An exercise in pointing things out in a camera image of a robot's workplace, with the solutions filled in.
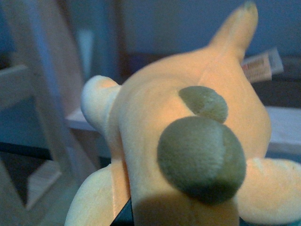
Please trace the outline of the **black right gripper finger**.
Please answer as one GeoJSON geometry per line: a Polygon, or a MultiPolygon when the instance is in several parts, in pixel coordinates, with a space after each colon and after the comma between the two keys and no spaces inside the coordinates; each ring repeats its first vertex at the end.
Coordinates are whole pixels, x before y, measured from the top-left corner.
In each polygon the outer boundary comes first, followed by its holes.
{"type": "Polygon", "coordinates": [[[115,217],[112,226],[133,226],[131,198],[127,201],[120,213],[115,217]]]}

